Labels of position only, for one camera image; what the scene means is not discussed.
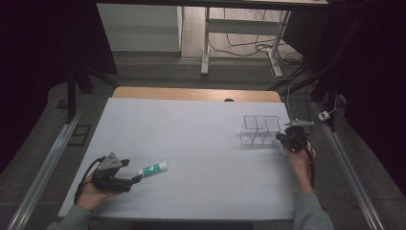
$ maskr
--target white wall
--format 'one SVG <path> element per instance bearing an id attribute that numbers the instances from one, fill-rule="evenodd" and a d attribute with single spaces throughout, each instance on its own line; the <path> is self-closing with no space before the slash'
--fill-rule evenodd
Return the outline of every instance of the white wall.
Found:
<path id="1" fill-rule="evenodd" d="M 181 50 L 181 7 L 98 4 L 112 51 Z"/>

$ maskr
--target white desk leg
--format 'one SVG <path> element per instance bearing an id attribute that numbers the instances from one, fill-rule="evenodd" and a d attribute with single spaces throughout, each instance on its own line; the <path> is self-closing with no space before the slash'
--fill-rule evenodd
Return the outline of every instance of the white desk leg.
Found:
<path id="1" fill-rule="evenodd" d="M 202 76 L 207 76 L 209 74 L 209 27 L 210 27 L 210 8 L 206 8 L 206 21 L 204 29 L 204 45 L 203 45 L 202 68 L 201 68 Z"/>
<path id="2" fill-rule="evenodd" d="M 276 58 L 276 53 L 278 51 L 278 46 L 282 39 L 284 27 L 286 26 L 287 17 L 289 16 L 289 13 L 290 13 L 290 11 L 282 11 L 282 19 L 281 19 L 280 26 L 278 28 L 278 32 L 275 36 L 274 45 L 272 46 L 272 49 L 270 51 L 268 51 L 268 56 L 269 56 L 269 59 L 271 60 L 271 64 L 272 64 L 272 68 L 275 73 L 275 77 L 277 77 L 277 78 L 281 78 L 283 76 L 281 67 L 278 64 L 278 60 Z"/>

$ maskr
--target gray sleeve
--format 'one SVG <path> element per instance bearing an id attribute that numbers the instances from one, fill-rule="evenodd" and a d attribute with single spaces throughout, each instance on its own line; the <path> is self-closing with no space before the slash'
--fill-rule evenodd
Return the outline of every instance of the gray sleeve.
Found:
<path id="1" fill-rule="evenodd" d="M 299 195 L 295 202 L 295 230 L 334 229 L 315 194 Z"/>
<path id="2" fill-rule="evenodd" d="M 87 230 L 87 224 L 92 218 L 93 213 L 89 212 L 78 205 L 72 206 L 69 213 L 61 222 L 51 223 L 47 230 L 68 230 L 68 229 L 85 229 Z"/>

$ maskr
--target wooden floor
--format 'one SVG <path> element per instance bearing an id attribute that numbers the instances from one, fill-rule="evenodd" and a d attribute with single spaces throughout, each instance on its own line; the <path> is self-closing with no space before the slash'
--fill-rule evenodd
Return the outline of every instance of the wooden floor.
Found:
<path id="1" fill-rule="evenodd" d="M 229 18 L 240 20 L 279 21 L 280 11 L 223 9 L 211 8 L 211 18 Z M 205 30 L 205 8 L 185 7 L 182 33 L 182 58 L 201 58 Z M 252 34 L 210 34 L 212 44 L 210 58 L 268 58 L 265 52 L 258 52 L 256 44 L 238 45 L 242 43 L 272 45 L 274 36 Z M 279 47 L 281 57 L 289 54 L 289 58 L 300 59 L 302 56 L 288 45 Z"/>

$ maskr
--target human hand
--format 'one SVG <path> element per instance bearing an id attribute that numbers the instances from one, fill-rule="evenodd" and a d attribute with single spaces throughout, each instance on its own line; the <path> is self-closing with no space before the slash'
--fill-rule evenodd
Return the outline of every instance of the human hand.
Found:
<path id="1" fill-rule="evenodd" d="M 88 175 L 84 180 L 77 202 L 78 206 L 90 212 L 93 212 L 109 197 L 121 194 L 98 190 L 92 183 L 92 175 Z"/>
<path id="2" fill-rule="evenodd" d="M 307 153 L 304 149 L 294 152 L 290 149 L 283 147 L 284 151 L 287 153 L 288 162 L 292 172 L 295 174 L 296 180 L 298 181 L 299 194 L 312 193 L 313 189 L 310 184 L 309 169 L 310 164 L 308 160 Z M 310 146 L 307 146 L 310 153 L 313 154 L 313 158 L 316 157 L 316 152 Z"/>

